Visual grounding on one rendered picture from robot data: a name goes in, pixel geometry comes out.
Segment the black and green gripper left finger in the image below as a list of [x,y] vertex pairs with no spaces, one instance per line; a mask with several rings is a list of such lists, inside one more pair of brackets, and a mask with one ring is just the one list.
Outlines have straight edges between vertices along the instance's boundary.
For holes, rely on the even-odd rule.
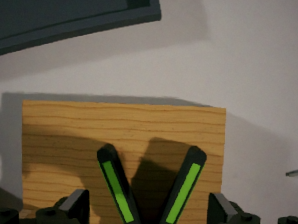
[[67,197],[59,199],[53,207],[37,210],[36,218],[19,219],[16,209],[0,208],[0,224],[89,224],[89,190],[75,189]]

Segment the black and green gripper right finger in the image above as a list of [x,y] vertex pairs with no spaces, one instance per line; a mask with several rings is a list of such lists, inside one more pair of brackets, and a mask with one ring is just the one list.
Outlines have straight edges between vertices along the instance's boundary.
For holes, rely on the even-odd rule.
[[[260,224],[260,221],[259,216],[244,213],[237,203],[228,201],[222,193],[209,194],[207,224]],[[298,224],[298,217],[280,217],[277,224]]]

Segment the light wood-grain bench board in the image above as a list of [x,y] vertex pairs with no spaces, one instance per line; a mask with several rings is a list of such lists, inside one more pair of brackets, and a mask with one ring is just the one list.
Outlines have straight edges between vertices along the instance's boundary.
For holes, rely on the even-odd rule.
[[208,197],[221,193],[226,108],[22,101],[25,218],[75,189],[89,190],[90,224],[123,224],[98,164],[115,146],[144,220],[156,220],[189,148],[207,155],[177,224],[206,224]]

